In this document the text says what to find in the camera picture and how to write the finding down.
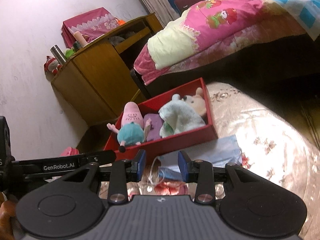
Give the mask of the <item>pink pig plush toy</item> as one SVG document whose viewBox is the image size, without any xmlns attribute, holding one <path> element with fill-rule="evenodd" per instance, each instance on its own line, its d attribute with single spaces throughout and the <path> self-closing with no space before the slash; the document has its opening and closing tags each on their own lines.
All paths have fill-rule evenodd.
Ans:
<svg viewBox="0 0 320 240">
<path fill-rule="evenodd" d="M 144 122 L 138 105 L 135 102 L 128 102 L 123 111 L 121 128 L 117 129 L 114 124 L 107 124 L 107 127 L 117 135 L 119 152 L 124 153 L 128 146 L 144 143 L 149 135 L 152 120 L 149 118 Z"/>
</svg>

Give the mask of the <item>light green towel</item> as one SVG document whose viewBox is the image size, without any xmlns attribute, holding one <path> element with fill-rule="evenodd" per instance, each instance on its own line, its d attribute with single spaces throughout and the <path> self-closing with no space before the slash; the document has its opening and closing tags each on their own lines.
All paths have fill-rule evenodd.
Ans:
<svg viewBox="0 0 320 240">
<path fill-rule="evenodd" d="M 163 125 L 160 129 L 161 138 L 191 131 L 206 125 L 205 120 L 179 94 L 174 94 L 171 101 L 158 111 Z"/>
</svg>

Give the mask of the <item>blue surgical face mask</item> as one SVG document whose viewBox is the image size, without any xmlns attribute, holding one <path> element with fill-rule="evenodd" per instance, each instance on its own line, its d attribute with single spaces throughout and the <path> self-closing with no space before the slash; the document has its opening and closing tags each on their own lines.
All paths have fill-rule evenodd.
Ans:
<svg viewBox="0 0 320 240">
<path fill-rule="evenodd" d="M 242 151 L 235 135 L 190 146 L 184 152 L 191 160 L 201 159 L 212 163 L 214 167 L 224 168 L 227 163 L 242 165 Z M 155 160 L 161 165 L 157 173 L 149 174 L 149 181 L 157 185 L 164 180 L 181 181 L 182 176 L 178 167 L 179 151 L 157 156 Z"/>
</svg>

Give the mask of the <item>red rectangular storage box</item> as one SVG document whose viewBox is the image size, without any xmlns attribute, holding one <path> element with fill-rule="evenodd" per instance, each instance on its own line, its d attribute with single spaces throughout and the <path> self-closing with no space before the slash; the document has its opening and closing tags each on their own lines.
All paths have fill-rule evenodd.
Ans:
<svg viewBox="0 0 320 240">
<path fill-rule="evenodd" d="M 138 107 L 142 115 L 148 113 L 157 113 L 165 103 L 171 100 L 174 94 L 193 95 L 196 92 L 196 89 L 199 87 L 203 89 L 204 101 L 207 108 L 206 117 L 204 119 L 206 122 L 205 126 L 177 135 L 172 135 L 164 139 L 145 142 L 137 146 L 130 146 L 126 148 L 126 151 L 124 153 L 119 152 L 119 143 L 117 141 L 117 136 L 115 133 L 112 133 L 109 136 L 104 149 L 113 150 L 116 153 L 117 160 L 132 159 L 134 158 L 138 150 L 143 149 L 146 151 L 146 162 L 149 164 L 158 155 L 167 154 L 176 150 L 188 148 L 190 146 L 217 139 L 218 136 L 214 121 L 214 115 L 212 112 L 212 104 L 210 101 L 208 89 L 206 87 L 206 84 L 204 83 L 203 78 L 190 81 L 189 83 L 185 83 L 156 97 L 146 100 L 138 104 Z"/>
</svg>

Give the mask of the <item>purple knitted cloth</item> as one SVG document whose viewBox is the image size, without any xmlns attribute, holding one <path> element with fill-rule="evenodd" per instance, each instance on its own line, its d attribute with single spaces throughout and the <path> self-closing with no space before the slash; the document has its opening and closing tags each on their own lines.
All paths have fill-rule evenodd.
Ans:
<svg viewBox="0 0 320 240">
<path fill-rule="evenodd" d="M 144 124 L 146 124 L 146 121 L 149 119 L 151 119 L 151 127 L 148 136 L 146 137 L 146 142 L 161 139 L 159 133 L 163 125 L 163 120 L 159 114 L 148 113 L 143 118 Z"/>
</svg>

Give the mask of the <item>cream plush animal toy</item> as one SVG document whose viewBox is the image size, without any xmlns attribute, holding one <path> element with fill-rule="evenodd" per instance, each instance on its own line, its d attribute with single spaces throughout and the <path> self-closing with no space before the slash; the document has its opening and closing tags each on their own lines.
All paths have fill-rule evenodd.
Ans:
<svg viewBox="0 0 320 240">
<path fill-rule="evenodd" d="M 203 119 L 205 118 L 207 109 L 203 89 L 201 87 L 196 89 L 195 95 L 185 95 L 181 100 L 192 107 Z"/>
</svg>

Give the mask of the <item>floral round table cover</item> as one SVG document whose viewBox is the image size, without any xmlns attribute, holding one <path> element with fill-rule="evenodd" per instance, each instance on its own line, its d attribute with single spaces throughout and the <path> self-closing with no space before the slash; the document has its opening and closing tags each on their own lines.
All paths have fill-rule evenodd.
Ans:
<svg viewBox="0 0 320 240">
<path fill-rule="evenodd" d="M 219 138 L 235 135 L 242 166 L 292 191 L 308 215 L 300 233 L 319 239 L 319 150 L 283 118 L 225 83 L 206 85 Z"/>
</svg>

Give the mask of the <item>wooden bedside cabinet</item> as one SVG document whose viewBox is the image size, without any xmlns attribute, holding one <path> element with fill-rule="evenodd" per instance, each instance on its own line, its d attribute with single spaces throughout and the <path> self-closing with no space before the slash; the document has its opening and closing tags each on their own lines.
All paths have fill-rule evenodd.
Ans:
<svg viewBox="0 0 320 240">
<path fill-rule="evenodd" d="M 148 39 L 162 28 L 155 14 L 117 27 L 71 56 L 52 86 L 88 126 L 115 120 L 127 102 L 150 98 L 133 64 Z"/>
</svg>

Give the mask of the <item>red santa figurine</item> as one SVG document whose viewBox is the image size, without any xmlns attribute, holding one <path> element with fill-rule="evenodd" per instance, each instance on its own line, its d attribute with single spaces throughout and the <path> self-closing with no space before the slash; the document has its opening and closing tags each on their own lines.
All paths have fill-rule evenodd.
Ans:
<svg viewBox="0 0 320 240">
<path fill-rule="evenodd" d="M 56 58 L 51 57 L 51 56 L 47 56 L 46 57 L 46 62 L 44 64 L 44 71 L 45 72 L 50 72 L 53 75 L 56 75 L 59 70 L 61 69 L 61 64 L 59 64 L 59 62 L 57 61 Z"/>
</svg>

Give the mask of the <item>stainless steel thermos bottle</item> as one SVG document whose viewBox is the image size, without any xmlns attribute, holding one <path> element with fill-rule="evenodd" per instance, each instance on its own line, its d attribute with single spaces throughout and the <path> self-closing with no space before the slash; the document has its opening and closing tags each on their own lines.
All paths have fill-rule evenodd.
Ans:
<svg viewBox="0 0 320 240">
<path fill-rule="evenodd" d="M 52 46 L 50 49 L 52 55 L 57 59 L 58 63 L 61 65 L 65 65 L 67 62 L 67 58 L 65 57 L 64 53 L 61 51 L 58 45 Z"/>
</svg>

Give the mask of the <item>pink floral quilt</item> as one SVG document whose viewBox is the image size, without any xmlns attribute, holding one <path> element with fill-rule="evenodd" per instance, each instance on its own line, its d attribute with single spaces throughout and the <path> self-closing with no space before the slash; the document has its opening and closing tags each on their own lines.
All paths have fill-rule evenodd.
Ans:
<svg viewBox="0 0 320 240">
<path fill-rule="evenodd" d="M 161 75 L 213 63 L 257 43 L 305 34 L 272 0 L 207 0 L 149 38 L 134 70 L 149 85 Z"/>
</svg>

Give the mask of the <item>pink folded fabric bag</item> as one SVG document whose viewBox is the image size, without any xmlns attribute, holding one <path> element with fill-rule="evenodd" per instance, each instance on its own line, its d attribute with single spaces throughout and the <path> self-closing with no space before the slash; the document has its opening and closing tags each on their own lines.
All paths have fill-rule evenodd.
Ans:
<svg viewBox="0 0 320 240">
<path fill-rule="evenodd" d="M 89 43 L 119 27 L 116 18 L 104 7 L 100 7 L 63 21 L 61 35 L 67 48 L 76 41 L 74 33 L 79 31 Z"/>
</svg>

